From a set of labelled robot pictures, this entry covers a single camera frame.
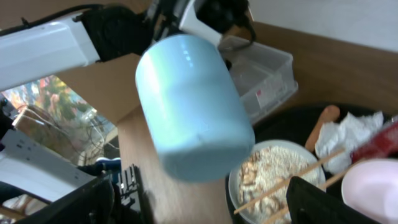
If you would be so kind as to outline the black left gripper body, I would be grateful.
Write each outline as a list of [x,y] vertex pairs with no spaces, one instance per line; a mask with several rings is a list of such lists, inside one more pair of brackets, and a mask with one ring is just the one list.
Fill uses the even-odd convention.
[[232,27],[243,27],[256,40],[256,31],[248,16],[248,0],[160,0],[146,9],[146,22],[155,30],[154,40],[171,35],[190,34],[219,46]]

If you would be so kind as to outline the white napkin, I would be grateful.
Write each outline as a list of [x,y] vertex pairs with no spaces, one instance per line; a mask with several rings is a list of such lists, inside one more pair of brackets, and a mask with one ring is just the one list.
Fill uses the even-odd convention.
[[323,124],[315,153],[322,159],[344,149],[345,151],[323,164],[323,169],[333,175],[347,169],[351,163],[351,153],[378,132],[384,123],[384,115],[377,112],[369,116],[355,117],[348,113],[340,123]]

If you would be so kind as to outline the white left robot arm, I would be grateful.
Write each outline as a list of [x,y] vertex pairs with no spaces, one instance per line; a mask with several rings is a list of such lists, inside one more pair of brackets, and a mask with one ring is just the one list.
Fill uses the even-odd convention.
[[233,26],[252,30],[247,0],[153,1],[140,13],[122,4],[82,4],[1,32],[1,89],[50,75],[142,55],[175,34],[218,45]]

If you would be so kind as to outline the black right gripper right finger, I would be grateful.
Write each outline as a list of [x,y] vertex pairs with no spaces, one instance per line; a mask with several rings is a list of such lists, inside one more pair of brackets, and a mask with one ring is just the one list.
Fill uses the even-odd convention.
[[379,224],[300,177],[291,178],[286,199],[292,224]]

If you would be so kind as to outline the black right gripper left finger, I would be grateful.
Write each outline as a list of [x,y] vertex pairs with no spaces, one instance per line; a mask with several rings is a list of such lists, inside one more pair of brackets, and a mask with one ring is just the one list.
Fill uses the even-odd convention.
[[103,174],[17,224],[107,223],[114,205],[110,174]]

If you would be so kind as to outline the wooden chopstick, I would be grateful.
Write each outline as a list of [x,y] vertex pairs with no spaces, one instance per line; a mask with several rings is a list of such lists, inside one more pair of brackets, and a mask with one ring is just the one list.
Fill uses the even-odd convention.
[[334,175],[320,186],[314,186],[300,177],[293,177],[287,189],[287,206],[273,214],[265,224],[274,223],[286,213],[290,214],[292,223],[330,223],[341,221],[346,223],[353,209],[348,209],[339,200],[328,195],[325,190],[342,179],[349,170]]
[[[311,172],[312,170],[318,168],[320,165],[323,165],[324,163],[328,162],[329,160],[331,160],[332,158],[340,155],[341,153],[345,152],[345,148],[341,148],[338,151],[330,154],[329,156],[326,156],[322,159],[320,159],[319,161],[317,161],[314,164],[311,164],[310,166],[308,166],[307,168],[305,168],[304,170],[301,170],[300,172],[296,173],[294,175],[297,177],[301,177],[305,174],[307,174],[308,172]],[[270,189],[267,192],[264,192],[263,194],[261,194],[260,196],[256,197],[255,199],[251,200],[248,203],[245,203],[244,205],[242,205],[241,207],[237,208],[234,211],[234,214],[238,214],[240,211],[247,209],[248,207],[250,207],[251,205],[254,205],[256,202],[262,200],[264,197],[268,197],[269,195],[272,195],[274,192],[278,191],[280,188],[288,185],[290,183],[291,177],[289,177],[288,179],[284,180],[283,182],[275,185],[272,189]]]

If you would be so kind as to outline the light blue cup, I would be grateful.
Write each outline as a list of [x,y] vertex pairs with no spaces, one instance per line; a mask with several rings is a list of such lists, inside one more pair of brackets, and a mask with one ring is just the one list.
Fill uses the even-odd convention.
[[252,124],[220,52],[209,41],[179,34],[155,43],[142,55],[135,82],[169,176],[217,180],[250,154]]

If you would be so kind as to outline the red snack wrapper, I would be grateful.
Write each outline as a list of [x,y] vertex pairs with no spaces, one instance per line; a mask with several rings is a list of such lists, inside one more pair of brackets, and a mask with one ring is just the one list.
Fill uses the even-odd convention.
[[397,154],[397,116],[374,134],[369,141],[360,145],[351,153],[352,163],[361,159],[385,158]]

